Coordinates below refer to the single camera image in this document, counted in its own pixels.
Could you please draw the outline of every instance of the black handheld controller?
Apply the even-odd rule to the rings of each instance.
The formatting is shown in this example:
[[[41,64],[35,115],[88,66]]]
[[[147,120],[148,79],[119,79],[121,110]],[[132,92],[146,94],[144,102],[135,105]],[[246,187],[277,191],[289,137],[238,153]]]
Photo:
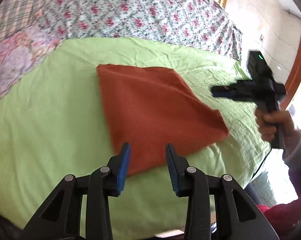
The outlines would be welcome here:
[[[286,95],[285,86],[277,83],[273,72],[260,51],[250,51],[247,61],[252,79],[237,80],[229,86],[213,86],[213,97],[229,98],[234,101],[254,102],[264,113],[279,111],[278,102]],[[284,131],[282,125],[276,125],[277,133],[271,142],[271,148],[284,149]]]

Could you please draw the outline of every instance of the wooden door frame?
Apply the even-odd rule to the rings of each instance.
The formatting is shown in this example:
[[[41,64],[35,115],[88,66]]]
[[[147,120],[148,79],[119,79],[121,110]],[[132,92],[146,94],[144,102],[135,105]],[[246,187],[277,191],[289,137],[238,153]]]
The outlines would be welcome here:
[[[294,65],[285,83],[287,95],[284,98],[284,100],[280,103],[281,109],[284,110],[287,109],[287,107],[289,106],[289,104],[291,103],[292,99],[294,98],[297,92],[300,82],[301,82],[301,36],[300,36],[300,43],[299,43]]]

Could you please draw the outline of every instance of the human hand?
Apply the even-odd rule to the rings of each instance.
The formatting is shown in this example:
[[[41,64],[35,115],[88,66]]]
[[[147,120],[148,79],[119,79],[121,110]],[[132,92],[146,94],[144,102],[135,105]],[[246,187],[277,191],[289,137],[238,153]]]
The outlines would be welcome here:
[[[300,137],[300,129],[294,124],[291,114],[288,111],[275,111],[264,114],[260,109],[256,109],[256,123],[263,141],[271,142],[275,138],[277,129],[272,124],[281,124],[284,128],[285,142],[290,137]]]

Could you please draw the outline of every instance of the red cloth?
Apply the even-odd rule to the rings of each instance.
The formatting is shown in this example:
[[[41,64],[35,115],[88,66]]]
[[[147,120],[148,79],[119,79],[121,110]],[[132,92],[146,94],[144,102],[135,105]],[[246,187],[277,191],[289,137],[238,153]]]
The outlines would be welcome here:
[[[279,204],[269,208],[265,205],[257,205],[281,240],[294,230],[294,224],[301,219],[301,197],[288,204]]]
[[[131,145],[128,175],[164,165],[167,143],[186,156],[228,136],[219,111],[172,69],[99,65],[97,74],[114,150]]]

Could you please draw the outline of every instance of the metal pivot screw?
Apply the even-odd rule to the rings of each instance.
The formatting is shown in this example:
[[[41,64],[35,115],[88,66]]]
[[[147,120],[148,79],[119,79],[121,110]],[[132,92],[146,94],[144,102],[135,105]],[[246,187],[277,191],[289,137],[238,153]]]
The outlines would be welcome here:
[[[100,169],[100,171],[102,172],[102,173],[106,173],[106,172],[109,172],[109,167],[107,167],[107,166],[103,166],[103,167],[101,167],[101,169]]]
[[[65,179],[66,181],[72,181],[73,178],[74,178],[74,176],[71,175],[71,174],[68,174],[68,175],[66,175],[66,176],[64,177],[64,179]]]
[[[196,172],[196,168],[195,168],[195,167],[192,167],[192,166],[189,166],[189,167],[187,168],[187,171],[188,171],[189,173],[195,173],[195,172]]]
[[[223,176],[223,179],[226,180],[226,181],[231,181],[233,178],[232,178],[232,176],[230,176],[230,175],[228,175],[228,174],[225,174],[225,175]]]

